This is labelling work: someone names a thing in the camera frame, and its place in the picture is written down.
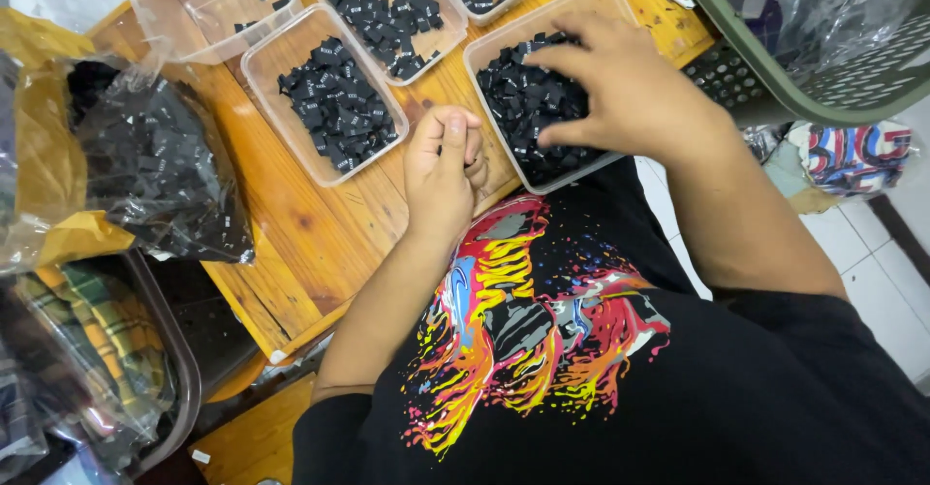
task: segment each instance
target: hand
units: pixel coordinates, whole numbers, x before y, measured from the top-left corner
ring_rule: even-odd
[[[434,107],[420,121],[403,157],[406,235],[451,252],[468,230],[474,193],[487,182],[479,127],[480,117],[456,105]]]
[[[525,62],[575,78],[587,91],[589,116],[546,127],[540,145],[583,145],[659,162],[694,159],[734,141],[729,114],[656,50],[648,29],[593,14],[552,21],[583,47],[547,47]]]

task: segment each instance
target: left hand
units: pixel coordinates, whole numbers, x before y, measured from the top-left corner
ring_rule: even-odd
[[[457,105],[434,107],[419,123],[403,157],[406,235],[451,250],[468,230],[475,192],[487,182],[481,124]]]

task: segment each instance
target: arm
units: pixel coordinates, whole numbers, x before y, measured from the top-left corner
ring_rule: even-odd
[[[578,80],[590,115],[547,127],[541,144],[593,146],[665,166],[684,242],[708,286],[846,298],[843,280],[732,118],[658,54],[649,31],[596,15],[553,23],[584,47],[549,47],[527,63]]]
[[[481,135],[475,130],[480,125],[481,118],[459,107],[435,108],[419,123],[403,160],[409,226],[340,321],[323,357],[312,403],[372,394],[378,376],[430,302],[468,228],[473,191],[487,181]]]

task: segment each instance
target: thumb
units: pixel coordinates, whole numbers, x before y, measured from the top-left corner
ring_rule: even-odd
[[[552,145],[592,146],[594,135],[594,122],[587,118],[560,122],[542,129],[538,142],[541,147]]]
[[[443,153],[439,156],[439,163],[448,170],[465,169],[465,142],[467,139],[467,124],[462,112],[449,114],[443,132]]]

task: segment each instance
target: person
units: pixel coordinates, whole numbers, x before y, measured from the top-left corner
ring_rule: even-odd
[[[590,114],[540,145],[627,157],[470,224],[481,119],[430,110],[404,159],[409,227],[325,353],[293,482],[930,481],[927,398],[728,113],[648,31],[579,13],[553,24],[582,47],[527,63],[580,81]],[[714,301],[629,156],[668,171]]]

